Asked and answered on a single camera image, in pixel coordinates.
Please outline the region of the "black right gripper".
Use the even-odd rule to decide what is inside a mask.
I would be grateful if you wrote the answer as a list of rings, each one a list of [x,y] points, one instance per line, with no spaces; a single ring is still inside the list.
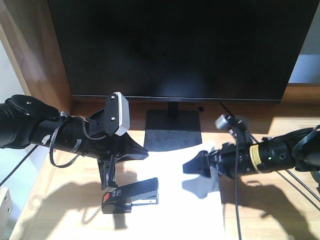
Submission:
[[[183,164],[184,174],[198,174],[211,178],[211,167],[219,174],[234,179],[235,176],[253,173],[253,164],[249,154],[249,144],[224,143],[221,149],[208,153],[200,151],[193,159]]]

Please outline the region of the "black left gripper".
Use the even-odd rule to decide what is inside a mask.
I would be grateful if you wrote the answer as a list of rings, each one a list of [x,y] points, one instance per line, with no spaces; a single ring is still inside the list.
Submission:
[[[88,156],[98,159],[101,189],[106,191],[117,189],[116,162],[144,160],[149,156],[148,150],[133,140],[128,133],[118,136],[105,132],[103,109],[86,119],[61,112],[57,122],[45,120],[39,124],[37,142],[45,137],[49,137],[43,145],[49,147],[51,163],[55,161],[54,150],[74,153],[77,157]]]

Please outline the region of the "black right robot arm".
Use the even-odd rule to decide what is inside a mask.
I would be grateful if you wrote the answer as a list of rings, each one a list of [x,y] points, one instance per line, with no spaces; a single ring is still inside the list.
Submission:
[[[236,143],[224,143],[221,149],[202,150],[183,165],[183,173],[209,178],[211,168],[228,178],[270,173],[294,168],[299,172],[320,169],[320,127],[303,128],[285,135],[253,143],[249,135],[237,130]]]

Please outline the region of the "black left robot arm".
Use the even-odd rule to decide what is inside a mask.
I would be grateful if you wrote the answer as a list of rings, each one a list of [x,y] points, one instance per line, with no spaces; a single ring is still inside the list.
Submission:
[[[16,94],[0,105],[0,147],[24,149],[30,144],[97,159],[101,188],[113,191],[115,165],[144,160],[148,150],[127,133],[128,101],[115,92],[105,107],[83,119],[59,112],[32,96]]]

